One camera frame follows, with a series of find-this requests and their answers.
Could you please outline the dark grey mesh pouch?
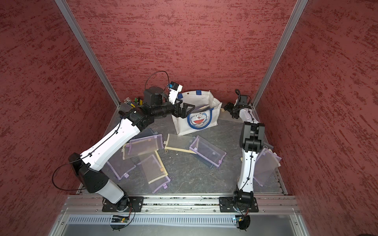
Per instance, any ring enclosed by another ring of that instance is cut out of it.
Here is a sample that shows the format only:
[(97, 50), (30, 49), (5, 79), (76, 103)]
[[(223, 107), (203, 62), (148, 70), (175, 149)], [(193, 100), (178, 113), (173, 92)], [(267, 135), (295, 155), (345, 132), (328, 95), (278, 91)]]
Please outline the dark grey mesh pouch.
[(191, 102), (191, 104), (195, 106), (196, 110), (206, 110), (213, 108), (212, 101), (208, 97), (197, 99)]

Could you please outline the yellow trim mesh pouch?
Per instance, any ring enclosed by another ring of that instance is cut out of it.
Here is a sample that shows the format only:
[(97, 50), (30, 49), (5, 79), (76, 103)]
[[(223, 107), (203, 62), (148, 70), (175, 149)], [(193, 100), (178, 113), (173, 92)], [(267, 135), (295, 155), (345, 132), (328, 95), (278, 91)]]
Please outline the yellow trim mesh pouch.
[(167, 140), (164, 142), (164, 149), (195, 154), (194, 151), (190, 150), (194, 141), (195, 137), (168, 134)]

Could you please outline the beige mesh pouch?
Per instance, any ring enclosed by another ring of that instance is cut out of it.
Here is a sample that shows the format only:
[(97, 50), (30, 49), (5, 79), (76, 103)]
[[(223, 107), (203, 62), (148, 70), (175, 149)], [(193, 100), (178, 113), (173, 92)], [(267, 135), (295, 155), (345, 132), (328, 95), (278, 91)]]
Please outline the beige mesh pouch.
[(225, 121), (236, 122), (236, 123), (243, 122), (241, 118), (238, 118), (238, 119), (233, 118), (232, 115), (228, 111), (225, 111), (223, 108), (220, 109), (219, 120), (225, 120)]

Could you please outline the blue grey mesh pouch front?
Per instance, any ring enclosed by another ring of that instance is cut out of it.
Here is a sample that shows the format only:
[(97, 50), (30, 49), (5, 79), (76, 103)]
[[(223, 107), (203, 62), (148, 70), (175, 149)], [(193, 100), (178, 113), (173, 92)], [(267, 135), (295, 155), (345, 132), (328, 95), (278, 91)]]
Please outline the blue grey mesh pouch front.
[(156, 134), (157, 132), (155, 132), (152, 128), (146, 128), (145, 130), (134, 136), (133, 139), (145, 138)]

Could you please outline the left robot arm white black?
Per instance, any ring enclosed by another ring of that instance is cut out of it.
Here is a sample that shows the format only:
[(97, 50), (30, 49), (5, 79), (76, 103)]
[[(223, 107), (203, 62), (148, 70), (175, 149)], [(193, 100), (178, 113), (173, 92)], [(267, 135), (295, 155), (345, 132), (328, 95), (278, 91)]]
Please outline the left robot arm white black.
[(68, 164), (74, 174), (89, 193), (97, 193), (109, 203), (115, 211), (124, 212), (131, 204), (127, 193), (102, 172), (108, 160), (133, 137), (147, 128), (155, 118), (173, 115), (186, 118), (195, 108), (178, 98), (182, 85), (171, 82), (168, 92), (159, 87), (150, 87), (144, 91), (142, 105), (128, 112), (119, 111), (118, 125), (100, 141), (81, 154), (73, 153)]

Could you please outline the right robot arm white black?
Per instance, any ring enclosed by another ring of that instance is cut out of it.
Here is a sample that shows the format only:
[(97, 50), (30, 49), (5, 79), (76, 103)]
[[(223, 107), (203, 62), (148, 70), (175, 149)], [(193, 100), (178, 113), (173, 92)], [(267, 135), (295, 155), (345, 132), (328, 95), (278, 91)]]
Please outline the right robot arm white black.
[(235, 103), (229, 102), (224, 107), (232, 118), (241, 118), (243, 121), (239, 140), (242, 149), (242, 169), (233, 193), (233, 204), (234, 206), (243, 204), (246, 208), (250, 208), (255, 204), (253, 178), (257, 157), (263, 146), (265, 126), (252, 114), (252, 98), (249, 95), (242, 95), (238, 89), (235, 93), (237, 94)]

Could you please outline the white canvas Doraemon tote bag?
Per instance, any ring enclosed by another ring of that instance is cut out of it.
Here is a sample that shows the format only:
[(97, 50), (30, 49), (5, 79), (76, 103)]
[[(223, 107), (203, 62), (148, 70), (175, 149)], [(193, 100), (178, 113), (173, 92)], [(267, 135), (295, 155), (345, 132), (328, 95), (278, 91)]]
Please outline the white canvas Doraemon tote bag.
[(213, 108), (206, 110), (194, 109), (184, 119), (172, 117), (177, 135), (187, 135), (218, 125), (222, 103), (216, 99), (210, 91), (193, 90), (178, 94), (178, 99), (182, 99), (184, 103), (188, 104), (191, 104), (191, 102), (197, 99), (206, 97), (212, 101)]

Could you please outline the purple trim mesh pouch centre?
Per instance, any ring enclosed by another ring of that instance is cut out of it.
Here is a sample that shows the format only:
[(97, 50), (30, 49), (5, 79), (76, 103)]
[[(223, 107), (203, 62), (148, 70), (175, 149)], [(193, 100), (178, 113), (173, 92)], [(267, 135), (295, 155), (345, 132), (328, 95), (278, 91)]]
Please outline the purple trim mesh pouch centre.
[(163, 137), (161, 134), (130, 140), (123, 145), (123, 160), (163, 149)]

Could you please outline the pens in cup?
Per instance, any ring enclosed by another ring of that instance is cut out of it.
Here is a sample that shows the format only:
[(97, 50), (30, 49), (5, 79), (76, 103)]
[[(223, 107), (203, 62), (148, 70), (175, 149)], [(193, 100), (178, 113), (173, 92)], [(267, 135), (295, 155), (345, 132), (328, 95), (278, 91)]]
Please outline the pens in cup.
[(141, 106), (136, 106), (136, 104), (134, 103), (134, 100), (131, 100), (129, 97), (127, 97), (124, 100), (124, 102), (130, 105), (132, 108), (141, 107)]

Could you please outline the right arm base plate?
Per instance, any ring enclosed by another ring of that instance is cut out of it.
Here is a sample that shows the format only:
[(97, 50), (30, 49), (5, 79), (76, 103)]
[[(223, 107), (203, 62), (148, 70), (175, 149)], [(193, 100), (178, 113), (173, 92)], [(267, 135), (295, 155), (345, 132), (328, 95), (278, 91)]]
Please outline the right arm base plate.
[(245, 214), (259, 212), (257, 199), (253, 198), (252, 203), (234, 203), (232, 197), (220, 197), (219, 198), (220, 212), (238, 212)]

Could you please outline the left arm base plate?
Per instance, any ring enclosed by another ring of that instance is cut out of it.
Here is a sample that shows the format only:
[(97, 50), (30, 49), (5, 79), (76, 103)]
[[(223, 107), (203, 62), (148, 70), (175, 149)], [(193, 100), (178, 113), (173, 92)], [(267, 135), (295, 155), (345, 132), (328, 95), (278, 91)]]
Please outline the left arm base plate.
[(118, 203), (111, 203), (108, 199), (103, 198), (102, 212), (141, 212), (144, 197), (141, 196), (129, 196), (123, 197)]

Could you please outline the left corner aluminium post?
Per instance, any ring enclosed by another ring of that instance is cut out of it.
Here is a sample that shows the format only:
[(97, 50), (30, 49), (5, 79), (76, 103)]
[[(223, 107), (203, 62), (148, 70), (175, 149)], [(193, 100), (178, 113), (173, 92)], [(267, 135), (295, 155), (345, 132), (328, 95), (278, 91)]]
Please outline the left corner aluminium post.
[(88, 60), (90, 61), (92, 67), (94, 68), (95, 72), (97, 73), (98, 77), (100, 78), (101, 82), (103, 83), (106, 91), (110, 95), (111, 99), (113, 100), (114, 104), (117, 108), (121, 106), (121, 101), (115, 92), (113, 86), (111, 85), (108, 77), (106, 76), (100, 62), (98, 61), (93, 49), (91, 48), (89, 42), (87, 41), (79, 23), (77, 22), (76, 18), (74, 17), (67, 1), (64, 0), (55, 0), (56, 5), (58, 6), (60, 12), (62, 13), (63, 17), (65, 18), (66, 22), (68, 23), (71, 31), (73, 32), (74, 36), (76, 37), (77, 41), (79, 42), (80, 46), (82, 47), (84, 53), (86, 54)]

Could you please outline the corner aluminium post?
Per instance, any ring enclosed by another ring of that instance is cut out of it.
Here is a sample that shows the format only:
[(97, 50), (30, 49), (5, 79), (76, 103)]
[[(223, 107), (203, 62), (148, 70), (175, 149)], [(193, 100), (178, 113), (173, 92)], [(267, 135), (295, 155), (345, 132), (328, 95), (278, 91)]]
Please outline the corner aluminium post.
[(280, 58), (285, 51), (285, 48), (291, 38), (292, 33), (294, 32), (294, 29), (296, 25), (298, 24), (298, 21), (308, 3), (308, 0), (298, 0), (296, 1), (296, 4), (294, 6), (294, 9), (290, 15), (290, 18), (286, 24), (286, 27), (283, 31), (283, 34), (279, 40), (279, 43), (277, 45), (277, 48), (274, 52), (274, 55), (272, 57), (272, 60), (267, 68), (267, 71), (262, 79), (262, 82), (259, 86), (259, 89), (256, 93), (256, 96), (253, 100), (253, 109), (256, 109), (258, 106), (258, 103), (260, 99), (262, 98), (262, 95), (275, 71), (276, 66), (278, 65), (278, 62), (280, 61)]
[(66, 22), (68, 23), (71, 31), (73, 32), (74, 36), (76, 37), (77, 41), (79, 42), (80, 46), (82, 47), (84, 53), (86, 54), (88, 60), (90, 61), (92, 67), (94, 68), (95, 72), (97, 73), (98, 77), (100, 78), (101, 82), (103, 83), (106, 91), (110, 95), (111, 99), (113, 100), (114, 104), (117, 108), (121, 106), (121, 101), (115, 92), (113, 86), (111, 85), (108, 77), (106, 76), (100, 62), (98, 61), (93, 49), (91, 48), (89, 42), (87, 41), (79, 23), (77, 22), (76, 18), (74, 17), (67, 1), (64, 0), (55, 0), (56, 5), (58, 6), (60, 12), (62, 13), (63, 17), (65, 18)]

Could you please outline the right corner aluminium post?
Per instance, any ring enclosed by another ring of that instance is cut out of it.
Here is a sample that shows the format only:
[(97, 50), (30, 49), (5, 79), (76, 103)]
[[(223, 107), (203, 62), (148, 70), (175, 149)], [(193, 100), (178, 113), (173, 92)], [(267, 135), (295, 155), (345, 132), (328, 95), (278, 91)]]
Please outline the right corner aluminium post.
[(256, 96), (253, 100), (253, 109), (256, 109), (258, 106), (258, 103), (260, 99), (262, 98), (262, 95), (275, 71), (276, 66), (278, 65), (278, 62), (280, 61), (280, 58), (285, 51), (285, 48), (291, 38), (292, 33), (294, 32), (294, 29), (296, 25), (298, 24), (298, 21), (308, 3), (308, 0), (298, 0), (296, 1), (296, 4), (294, 6), (294, 9), (290, 15), (290, 18), (286, 24), (286, 27), (283, 31), (283, 34), (279, 40), (279, 43), (277, 45), (277, 48), (274, 52), (274, 55), (272, 57), (272, 60), (267, 68), (267, 71), (262, 79), (262, 82), (259, 86), (259, 89), (256, 93)]

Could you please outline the aluminium front rail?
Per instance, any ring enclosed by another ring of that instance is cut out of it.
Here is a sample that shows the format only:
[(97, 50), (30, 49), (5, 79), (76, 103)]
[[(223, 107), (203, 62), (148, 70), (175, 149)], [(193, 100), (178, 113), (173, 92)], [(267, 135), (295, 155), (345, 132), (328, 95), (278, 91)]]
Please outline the aluminium front rail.
[[(256, 201), (249, 210), (244, 206), (232, 206), (229, 194), (189, 195), (134, 195), (130, 199), (138, 214), (239, 214), (247, 215), (301, 215), (295, 196), (255, 195)], [(118, 214), (99, 195), (70, 195), (61, 214)]]

